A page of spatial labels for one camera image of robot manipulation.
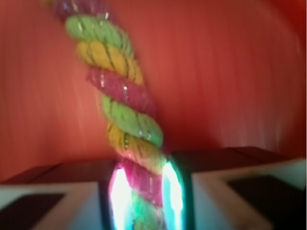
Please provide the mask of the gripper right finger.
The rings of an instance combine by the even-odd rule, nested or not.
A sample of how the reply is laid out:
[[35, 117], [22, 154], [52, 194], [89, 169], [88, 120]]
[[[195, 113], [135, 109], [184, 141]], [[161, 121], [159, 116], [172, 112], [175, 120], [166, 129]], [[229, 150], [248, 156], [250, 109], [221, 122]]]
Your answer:
[[257, 147], [174, 151], [162, 198], [169, 230], [304, 230], [306, 159]]

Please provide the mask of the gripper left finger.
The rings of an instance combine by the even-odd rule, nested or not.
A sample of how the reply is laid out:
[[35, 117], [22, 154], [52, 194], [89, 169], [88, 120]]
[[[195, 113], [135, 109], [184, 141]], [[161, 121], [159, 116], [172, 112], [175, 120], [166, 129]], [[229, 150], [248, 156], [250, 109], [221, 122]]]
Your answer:
[[0, 184], [3, 230], [130, 230], [130, 208], [114, 160], [37, 166]]

